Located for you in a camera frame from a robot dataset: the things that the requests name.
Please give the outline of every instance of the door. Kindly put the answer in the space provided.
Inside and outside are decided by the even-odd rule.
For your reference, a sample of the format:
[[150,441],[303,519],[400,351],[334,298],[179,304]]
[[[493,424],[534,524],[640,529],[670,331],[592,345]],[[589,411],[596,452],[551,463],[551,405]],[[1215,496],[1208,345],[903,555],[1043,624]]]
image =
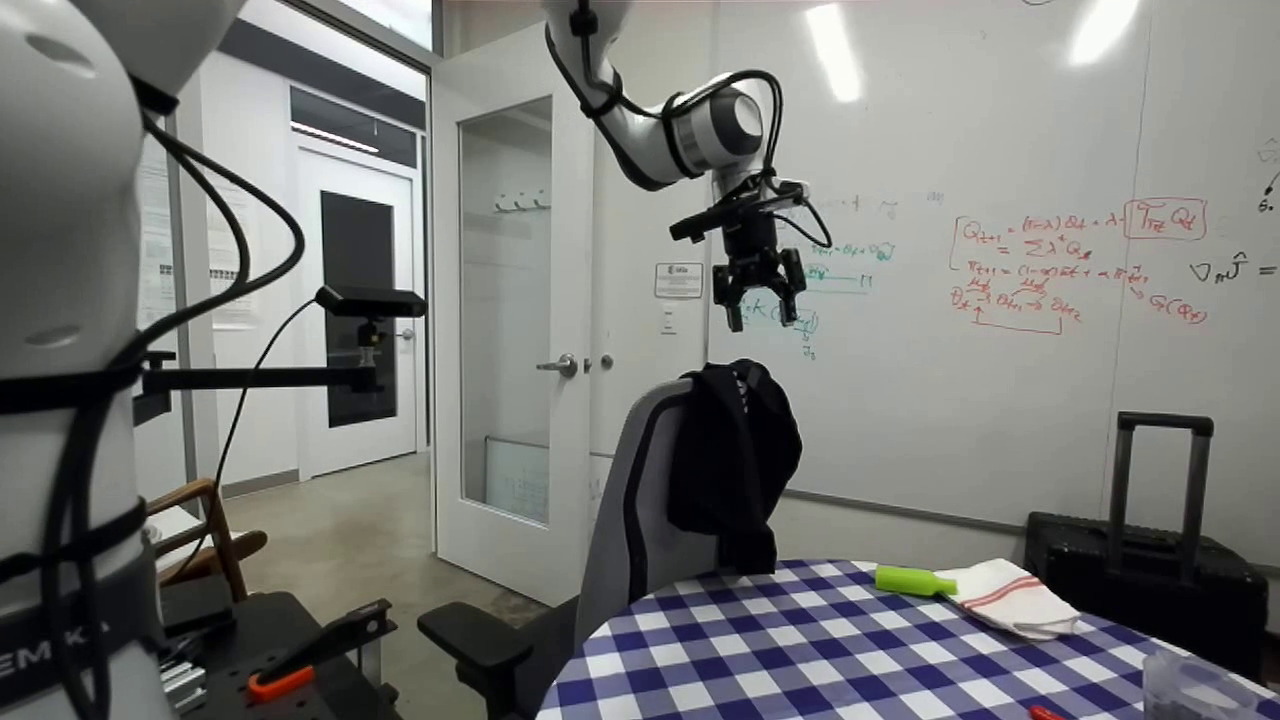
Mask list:
[[554,603],[589,529],[596,137],[541,27],[433,88],[440,555]]
[[[321,286],[340,298],[421,294],[421,237],[412,177],[327,154],[323,139],[299,139],[299,215],[313,241],[303,255],[307,294]],[[303,321],[307,365],[376,369],[376,388],[307,388],[299,472],[323,476],[357,463],[414,452],[421,427],[421,323],[327,316]]]

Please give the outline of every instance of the office chair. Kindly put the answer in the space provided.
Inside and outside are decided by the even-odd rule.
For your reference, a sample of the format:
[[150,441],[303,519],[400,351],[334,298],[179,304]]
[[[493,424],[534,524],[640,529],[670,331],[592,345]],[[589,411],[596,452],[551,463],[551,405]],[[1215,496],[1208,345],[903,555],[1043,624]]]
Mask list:
[[719,573],[716,538],[667,524],[667,470],[689,388],[689,379],[663,385],[627,411],[577,600],[522,628],[473,603],[414,621],[456,655],[456,676],[485,698],[493,720],[534,716],[554,674],[609,616],[663,586]]

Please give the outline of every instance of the checkered tablecloth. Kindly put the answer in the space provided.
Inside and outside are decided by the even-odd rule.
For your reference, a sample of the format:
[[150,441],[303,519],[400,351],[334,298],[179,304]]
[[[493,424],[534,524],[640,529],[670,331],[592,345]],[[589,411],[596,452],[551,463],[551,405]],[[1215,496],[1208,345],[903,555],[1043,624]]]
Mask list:
[[592,633],[541,720],[581,716],[1141,716],[1151,640],[1086,616],[1031,645],[870,589],[870,566],[677,586]]

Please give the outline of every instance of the chair armrest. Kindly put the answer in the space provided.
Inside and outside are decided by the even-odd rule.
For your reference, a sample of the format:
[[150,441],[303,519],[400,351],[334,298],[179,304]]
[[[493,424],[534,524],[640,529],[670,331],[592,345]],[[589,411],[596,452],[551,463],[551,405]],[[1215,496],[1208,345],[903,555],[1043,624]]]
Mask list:
[[165,507],[176,507],[176,504],[188,504],[188,500],[201,500],[206,491],[210,491],[210,480],[192,480],[192,486],[185,486],[176,491],[165,491],[165,496],[146,500],[146,517],[165,514]]
[[517,669],[531,654],[531,645],[513,624],[473,603],[433,607],[414,621],[414,628],[447,655],[485,676]]

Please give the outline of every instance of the black suitcase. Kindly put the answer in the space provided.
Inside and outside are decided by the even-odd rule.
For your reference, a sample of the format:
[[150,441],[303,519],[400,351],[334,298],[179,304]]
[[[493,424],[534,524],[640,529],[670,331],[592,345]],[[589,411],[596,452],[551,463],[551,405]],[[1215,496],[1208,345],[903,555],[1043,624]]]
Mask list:
[[[1183,533],[1125,529],[1132,432],[1189,427]],[[1233,548],[1201,538],[1208,476],[1208,415],[1120,411],[1110,519],[1028,517],[1028,573],[1068,603],[1163,638],[1241,676],[1261,676],[1267,633],[1267,579]]]

